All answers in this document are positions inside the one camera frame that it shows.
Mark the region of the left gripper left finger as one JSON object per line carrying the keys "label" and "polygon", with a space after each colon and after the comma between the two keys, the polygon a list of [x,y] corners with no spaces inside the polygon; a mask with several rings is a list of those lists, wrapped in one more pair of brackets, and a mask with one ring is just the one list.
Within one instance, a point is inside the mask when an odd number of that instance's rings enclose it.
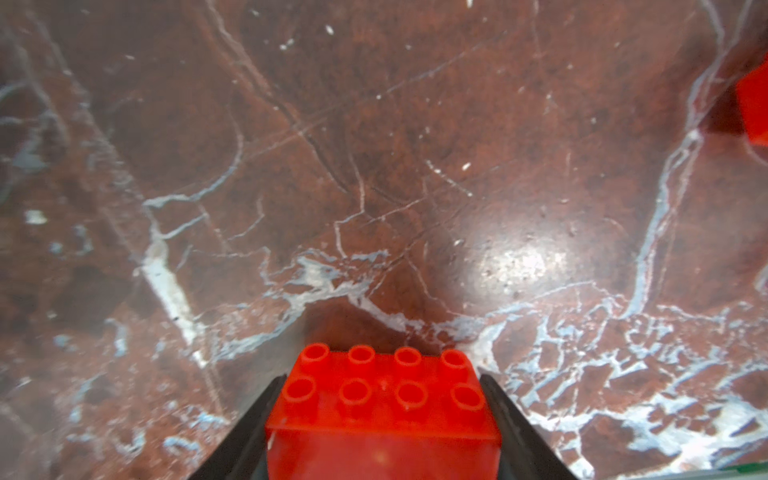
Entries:
{"label": "left gripper left finger", "polygon": [[266,423],[286,375],[275,377],[189,480],[267,480]]}

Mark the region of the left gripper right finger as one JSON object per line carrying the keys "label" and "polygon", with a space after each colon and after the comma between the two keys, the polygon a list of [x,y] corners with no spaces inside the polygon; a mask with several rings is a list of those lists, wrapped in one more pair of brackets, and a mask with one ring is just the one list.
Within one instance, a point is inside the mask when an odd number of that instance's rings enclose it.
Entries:
{"label": "left gripper right finger", "polygon": [[501,435],[499,480],[577,479],[492,376],[479,383]]}

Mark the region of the red lego bottom brick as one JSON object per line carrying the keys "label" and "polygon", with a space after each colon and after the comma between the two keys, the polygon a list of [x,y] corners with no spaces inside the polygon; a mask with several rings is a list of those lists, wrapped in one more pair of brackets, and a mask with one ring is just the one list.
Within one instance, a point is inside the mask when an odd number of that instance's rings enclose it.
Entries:
{"label": "red lego bottom brick", "polygon": [[266,422],[271,479],[495,479],[501,436],[466,355],[305,347]]}

